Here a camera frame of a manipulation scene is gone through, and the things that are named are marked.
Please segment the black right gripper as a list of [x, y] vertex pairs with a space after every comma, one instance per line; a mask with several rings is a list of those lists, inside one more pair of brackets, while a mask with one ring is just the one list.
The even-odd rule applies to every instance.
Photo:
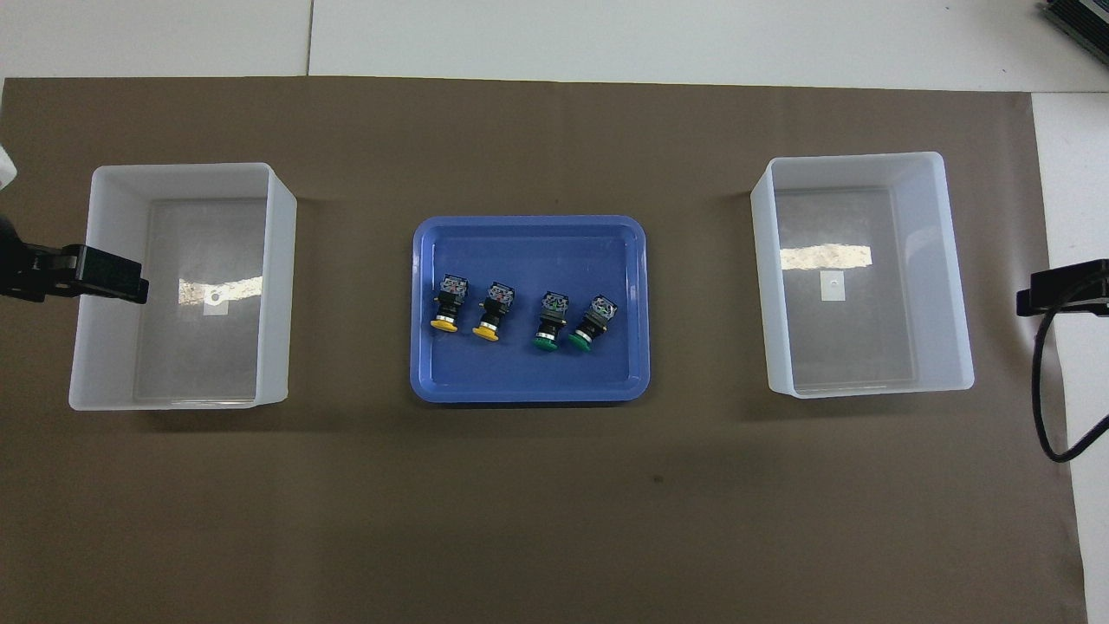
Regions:
[[[1092, 278], [1092, 284], [1081, 284]], [[1074, 263], [1030, 274], [1028, 289], [1017, 291], [1017, 315], [1045, 315], [1060, 305], [1059, 311], [1090, 311], [1108, 315], [1108, 259], [1099, 260], [1093, 272], [1090, 263]]]

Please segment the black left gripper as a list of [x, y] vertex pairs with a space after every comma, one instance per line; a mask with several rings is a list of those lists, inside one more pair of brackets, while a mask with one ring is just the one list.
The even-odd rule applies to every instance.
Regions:
[[146, 304], [149, 282], [143, 277], [143, 265], [136, 260], [92, 246], [78, 246], [78, 285], [75, 283], [77, 252], [71, 246], [27, 244], [16, 232], [10, 219], [1, 218], [1, 296], [23, 301], [45, 301], [49, 296], [73, 299], [81, 293]]

